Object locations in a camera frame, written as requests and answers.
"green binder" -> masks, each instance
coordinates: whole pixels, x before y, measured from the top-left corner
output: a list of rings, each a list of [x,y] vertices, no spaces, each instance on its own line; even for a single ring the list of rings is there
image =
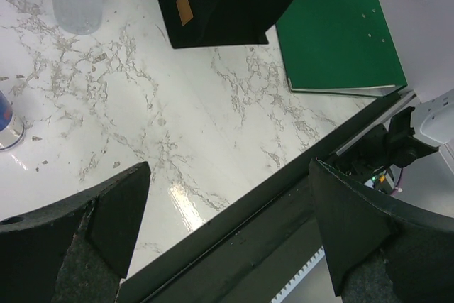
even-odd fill
[[[380,97],[406,86],[379,0],[294,0],[276,26],[294,92]]]

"blue label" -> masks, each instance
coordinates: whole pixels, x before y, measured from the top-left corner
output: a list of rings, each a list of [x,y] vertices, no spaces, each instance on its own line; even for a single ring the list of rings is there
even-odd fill
[[[0,131],[4,130],[13,118],[13,109],[6,97],[0,92]]]

